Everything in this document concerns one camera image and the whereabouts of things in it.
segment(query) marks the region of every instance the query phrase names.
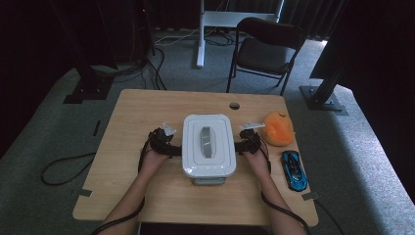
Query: person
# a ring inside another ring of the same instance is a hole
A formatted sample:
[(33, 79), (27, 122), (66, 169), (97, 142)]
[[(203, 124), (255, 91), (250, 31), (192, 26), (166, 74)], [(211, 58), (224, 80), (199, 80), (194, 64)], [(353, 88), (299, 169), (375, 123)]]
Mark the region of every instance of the person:
[[(278, 205), (279, 207), (290, 211), (284, 198), (281, 196), (277, 186), (275, 185), (271, 175), (268, 172), (268, 166), (266, 159), (263, 157), (261, 151), (251, 154), (249, 152), (243, 153), (245, 158), (251, 165), (251, 168), (257, 177), (263, 196), (272, 204)], [(163, 163), (168, 159), (166, 155), (160, 155), (153, 151), (150, 145), (147, 147), (145, 158), (142, 162), (140, 171), (136, 178), (114, 207), (114, 209), (107, 215), (104, 220), (104, 224), (115, 219), (124, 217), (126, 214), (133, 213), (137, 208), (140, 207), (147, 187), (149, 186), (153, 176), (156, 175), (157, 171), (161, 168)], [(306, 234), (302, 225), (294, 218), (276, 211), (268, 207), (268, 216), (271, 222), (271, 229), (274, 235), (303, 235)], [(137, 218), (135, 217), (111, 226), (103, 231), (100, 235), (106, 234), (122, 234), (131, 235), (133, 234), (137, 225)]]

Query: blue toy car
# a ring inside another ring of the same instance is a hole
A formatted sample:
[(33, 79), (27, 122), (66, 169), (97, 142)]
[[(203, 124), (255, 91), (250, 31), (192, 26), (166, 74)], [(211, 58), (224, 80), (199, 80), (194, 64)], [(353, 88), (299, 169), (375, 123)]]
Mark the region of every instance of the blue toy car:
[(302, 170), (299, 152), (293, 150), (284, 151), (281, 163), (288, 187), (297, 192), (304, 190), (307, 187), (307, 178)]

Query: container lid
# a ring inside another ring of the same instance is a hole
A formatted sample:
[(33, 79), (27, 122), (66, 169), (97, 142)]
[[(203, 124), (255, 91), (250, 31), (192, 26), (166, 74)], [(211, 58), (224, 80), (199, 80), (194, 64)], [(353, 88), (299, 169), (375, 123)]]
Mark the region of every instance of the container lid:
[(236, 168), (231, 122), (225, 115), (190, 115), (184, 120), (182, 164), (192, 178), (226, 177)]

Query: black chair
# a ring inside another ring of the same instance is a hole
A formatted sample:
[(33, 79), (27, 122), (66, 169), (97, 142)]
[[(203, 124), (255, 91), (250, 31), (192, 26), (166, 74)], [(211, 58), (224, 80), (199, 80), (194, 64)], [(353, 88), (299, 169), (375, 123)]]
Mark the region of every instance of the black chair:
[[(239, 46), (241, 32), (249, 37)], [(278, 79), (276, 87), (285, 77), (280, 92), (282, 96), (305, 38), (305, 32), (293, 25), (258, 18), (241, 20), (236, 29), (235, 50), (226, 93), (229, 93), (231, 80), (236, 77), (236, 71), (243, 71)]]

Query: dark wall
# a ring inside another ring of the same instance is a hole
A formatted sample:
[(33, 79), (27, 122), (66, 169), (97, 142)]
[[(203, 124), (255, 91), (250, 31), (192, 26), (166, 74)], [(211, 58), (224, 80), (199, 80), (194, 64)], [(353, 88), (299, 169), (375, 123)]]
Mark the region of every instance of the dark wall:
[(415, 3), (350, 0), (311, 77), (353, 91), (406, 191), (415, 199)]

